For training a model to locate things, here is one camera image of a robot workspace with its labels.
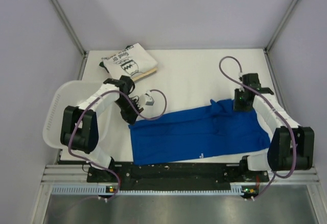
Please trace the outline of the white plastic basket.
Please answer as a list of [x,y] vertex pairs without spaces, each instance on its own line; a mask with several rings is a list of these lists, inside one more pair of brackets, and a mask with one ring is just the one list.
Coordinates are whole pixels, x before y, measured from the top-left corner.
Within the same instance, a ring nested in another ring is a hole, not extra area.
[[[43,127],[43,139],[47,145],[57,149],[67,146],[61,144],[60,134],[63,121],[64,109],[67,106],[80,106],[85,109],[109,89],[117,89],[114,85],[103,82],[69,81],[63,84],[55,93]],[[103,141],[107,135],[114,99],[119,94],[113,92],[101,98],[92,109],[97,113],[99,141]]]

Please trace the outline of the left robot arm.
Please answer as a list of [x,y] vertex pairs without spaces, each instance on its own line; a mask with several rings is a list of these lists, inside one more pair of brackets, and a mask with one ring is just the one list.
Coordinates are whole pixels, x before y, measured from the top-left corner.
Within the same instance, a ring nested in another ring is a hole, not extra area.
[[84,153],[83,159],[96,164],[99,177],[107,182],[114,179],[116,169],[110,166],[112,157],[98,146],[98,119],[112,103],[116,103],[122,119],[130,125],[135,124],[143,108],[136,98],[129,97],[134,89],[135,83],[128,76],[121,76],[118,80],[108,78],[87,100],[76,106],[67,106],[63,112],[61,144],[70,147],[75,155]]

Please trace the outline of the aluminium front rail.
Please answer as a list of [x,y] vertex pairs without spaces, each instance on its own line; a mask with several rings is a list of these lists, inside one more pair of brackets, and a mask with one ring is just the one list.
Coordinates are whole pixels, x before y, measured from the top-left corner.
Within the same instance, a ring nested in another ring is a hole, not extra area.
[[[42,183],[86,183],[87,172],[89,166],[81,165],[46,165]],[[276,177],[273,181],[278,185],[306,185],[320,183],[319,176],[315,168],[310,170],[295,171],[292,176],[287,179]]]

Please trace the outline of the right aluminium frame post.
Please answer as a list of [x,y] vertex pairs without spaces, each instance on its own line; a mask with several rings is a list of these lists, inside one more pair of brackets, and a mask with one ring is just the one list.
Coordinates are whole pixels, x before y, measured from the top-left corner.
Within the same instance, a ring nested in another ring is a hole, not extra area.
[[283,32],[284,28],[287,26],[289,20],[291,19],[292,15],[294,14],[296,8],[300,4],[301,0],[291,0],[290,4],[288,5],[282,19],[278,23],[275,31],[273,32],[268,44],[264,48],[265,53],[269,54],[273,49],[275,43],[279,39],[281,33]]

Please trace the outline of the left aluminium frame post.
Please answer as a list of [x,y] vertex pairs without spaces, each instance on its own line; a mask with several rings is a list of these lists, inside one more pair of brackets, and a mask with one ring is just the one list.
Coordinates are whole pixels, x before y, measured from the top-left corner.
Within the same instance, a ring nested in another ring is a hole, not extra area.
[[63,24],[65,31],[67,32],[69,38],[71,39],[73,45],[76,47],[81,56],[86,55],[86,50],[84,49],[82,43],[80,42],[76,32],[74,31],[69,19],[66,16],[63,8],[61,7],[58,0],[50,0],[59,20]]

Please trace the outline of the aluminium frame post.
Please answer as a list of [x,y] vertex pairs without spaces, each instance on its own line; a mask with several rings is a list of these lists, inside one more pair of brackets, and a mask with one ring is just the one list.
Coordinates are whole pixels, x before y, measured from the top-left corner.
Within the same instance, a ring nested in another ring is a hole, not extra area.
[[287,26],[289,20],[291,19],[292,15],[294,14],[296,8],[300,4],[301,0],[291,0],[290,4],[288,5],[282,19],[278,23],[275,31],[273,32],[268,44],[264,48],[265,53],[269,54],[273,49],[275,43],[279,39],[281,33],[283,32],[284,28]]
[[76,47],[81,56],[86,55],[86,50],[84,49],[82,43],[80,42],[76,32],[74,31],[69,19],[66,16],[63,8],[61,7],[58,0],[50,0],[59,20],[63,24],[65,31],[67,32],[69,38],[71,39],[73,45]]

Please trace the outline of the blue t-shirt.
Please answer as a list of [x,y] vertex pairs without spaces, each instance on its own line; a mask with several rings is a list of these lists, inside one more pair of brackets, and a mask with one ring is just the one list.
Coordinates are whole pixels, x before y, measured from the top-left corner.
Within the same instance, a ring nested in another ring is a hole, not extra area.
[[256,112],[234,111],[231,99],[140,120],[129,129],[136,165],[252,153],[270,145]]

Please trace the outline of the white folded printed t-shirt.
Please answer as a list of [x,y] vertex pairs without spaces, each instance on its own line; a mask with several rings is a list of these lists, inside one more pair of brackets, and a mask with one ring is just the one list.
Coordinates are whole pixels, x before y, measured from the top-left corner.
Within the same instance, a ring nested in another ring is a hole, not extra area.
[[127,46],[110,57],[102,57],[100,67],[105,69],[113,79],[121,76],[132,78],[158,66],[158,62],[139,44]]

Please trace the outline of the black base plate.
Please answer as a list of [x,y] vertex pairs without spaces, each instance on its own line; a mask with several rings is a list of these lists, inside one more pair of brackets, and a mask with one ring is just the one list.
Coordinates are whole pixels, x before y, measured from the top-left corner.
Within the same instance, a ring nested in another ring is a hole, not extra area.
[[109,169],[118,175],[122,191],[229,190],[231,183],[248,182],[257,186],[262,182],[259,172],[241,171],[237,164],[226,163],[116,162]]

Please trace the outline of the beige folded t-shirt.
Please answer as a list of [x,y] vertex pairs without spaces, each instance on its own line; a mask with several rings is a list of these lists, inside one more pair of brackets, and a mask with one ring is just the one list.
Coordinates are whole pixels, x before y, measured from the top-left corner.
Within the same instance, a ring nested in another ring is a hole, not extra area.
[[137,74],[136,76],[133,76],[131,79],[133,82],[137,82],[137,81],[140,81],[142,79],[145,79],[153,74],[155,74],[157,72],[157,67],[156,68],[153,68],[147,72],[144,72],[144,73],[139,73]]

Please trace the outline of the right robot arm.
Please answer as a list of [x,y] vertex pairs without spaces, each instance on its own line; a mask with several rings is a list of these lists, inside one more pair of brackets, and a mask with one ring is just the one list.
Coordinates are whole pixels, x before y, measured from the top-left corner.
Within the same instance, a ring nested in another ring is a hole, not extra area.
[[260,115],[273,134],[268,151],[244,156],[239,176],[252,180],[258,171],[273,172],[308,170],[313,165],[314,131],[293,120],[278,103],[274,92],[262,87],[257,73],[240,74],[241,87],[235,89],[233,109],[238,112],[254,110]]

